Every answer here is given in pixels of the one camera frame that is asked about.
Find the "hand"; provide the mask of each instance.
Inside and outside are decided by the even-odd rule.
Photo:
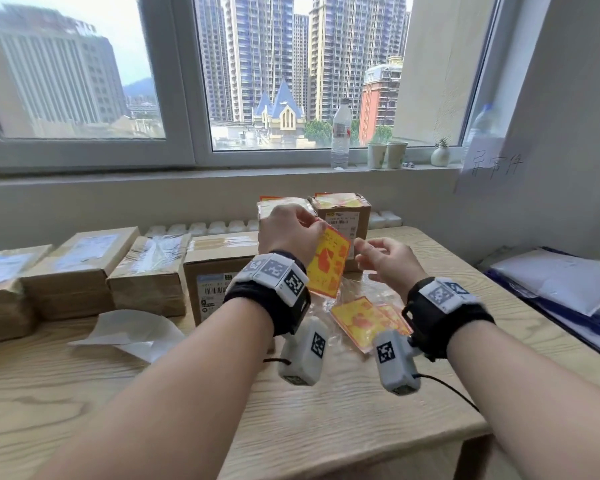
[[[298,204],[279,205],[260,221],[258,252],[279,249],[293,254],[309,266],[327,223]]]
[[[386,283],[405,303],[411,288],[429,277],[411,248],[395,239],[380,237],[365,241],[358,237],[354,247],[360,253],[356,256],[358,267],[375,271],[376,274],[369,274],[369,279]]]

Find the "blue pointed roof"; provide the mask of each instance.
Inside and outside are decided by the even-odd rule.
[[[258,107],[256,108],[254,116],[261,116],[264,112],[264,108],[267,108],[267,112],[269,114],[273,112],[273,104],[271,104],[271,100],[269,99],[269,96],[267,96],[266,93],[262,93],[262,96],[260,97],[260,102],[258,103]]]
[[[289,90],[289,86],[283,79],[280,87],[278,88],[276,100],[273,103],[273,112],[271,113],[272,117],[279,118],[280,113],[284,108],[286,108],[286,106],[289,106],[291,110],[296,113],[296,117],[301,118],[303,116],[302,110],[296,104],[294,97],[291,95],[291,90]]]

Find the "black cable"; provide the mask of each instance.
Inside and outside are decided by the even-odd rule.
[[[280,357],[271,357],[268,359],[264,359],[263,362],[282,362],[285,365],[291,365],[291,361],[289,359],[283,359]]]
[[[432,379],[435,382],[439,382],[440,384],[442,384],[443,386],[448,387],[449,389],[451,389],[453,392],[455,392],[457,395],[459,395],[460,397],[462,397],[468,404],[469,406],[471,406],[473,409],[475,409],[476,411],[480,412],[480,409],[478,409],[478,406],[476,406],[475,404],[473,404],[469,399],[467,399],[467,397],[462,394],[460,391],[458,391],[458,389],[456,389],[453,386],[449,386],[449,384],[447,384],[446,382],[444,382],[443,380],[438,379],[437,377],[433,377],[433,376],[428,376],[426,374],[414,374],[413,375],[414,378],[424,378],[424,379]]]

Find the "sky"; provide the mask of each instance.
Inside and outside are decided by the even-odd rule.
[[[113,46],[123,86],[151,76],[137,0],[0,0],[0,7],[7,3],[53,8],[94,25]],[[294,0],[294,12],[308,15],[312,3]],[[409,11],[412,5],[407,0]]]

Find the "green tree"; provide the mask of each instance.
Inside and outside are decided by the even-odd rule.
[[[360,120],[351,122],[351,147],[360,146]]]
[[[331,133],[331,125],[322,121],[309,121],[304,126],[304,137],[315,141],[318,147],[331,145]]]
[[[391,126],[378,126],[371,143],[388,143],[393,136],[393,128]]]

